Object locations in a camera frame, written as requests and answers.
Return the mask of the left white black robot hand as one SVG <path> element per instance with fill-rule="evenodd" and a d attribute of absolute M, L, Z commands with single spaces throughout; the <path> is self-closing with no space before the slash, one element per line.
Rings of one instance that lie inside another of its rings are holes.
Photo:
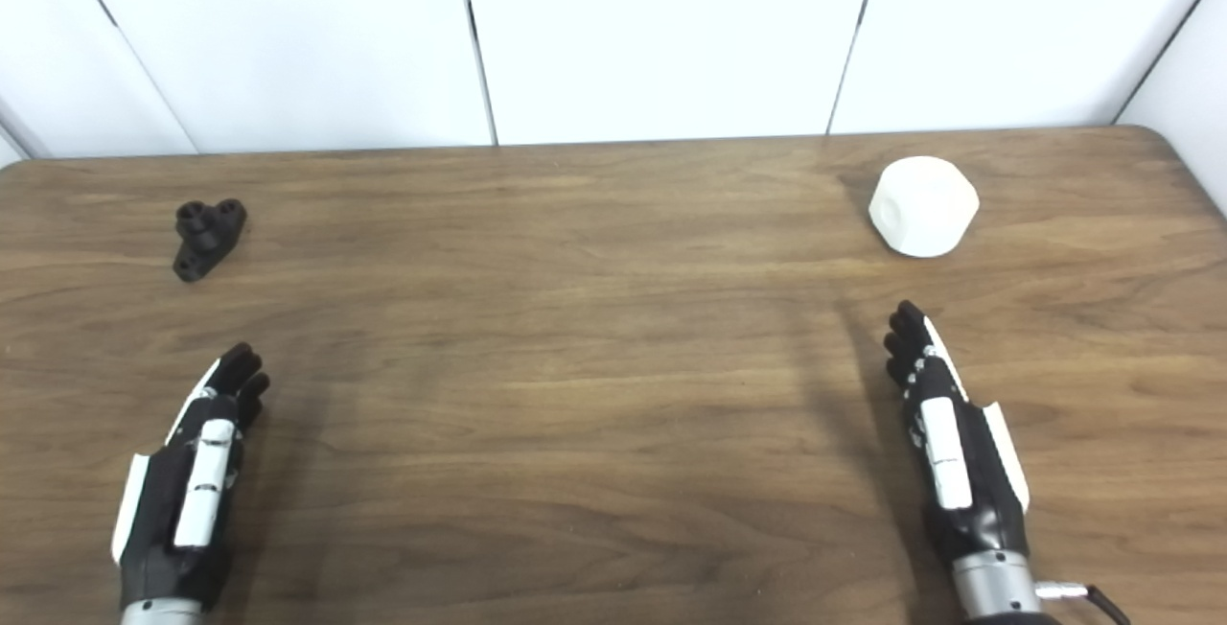
<path fill-rule="evenodd" d="M 226 533 L 270 377 L 250 344 L 211 363 L 160 449 L 136 454 L 110 535 L 124 624 L 200 624 L 231 573 Z"/>

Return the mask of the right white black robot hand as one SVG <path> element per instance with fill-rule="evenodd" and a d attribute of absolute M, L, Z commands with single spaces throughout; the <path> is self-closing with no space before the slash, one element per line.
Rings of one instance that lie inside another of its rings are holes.
<path fill-rule="evenodd" d="M 972 402 L 937 327 L 915 303 L 894 308 L 883 346 L 937 557 L 951 565 L 987 551 L 1029 555 L 1029 486 L 999 404 Z"/>

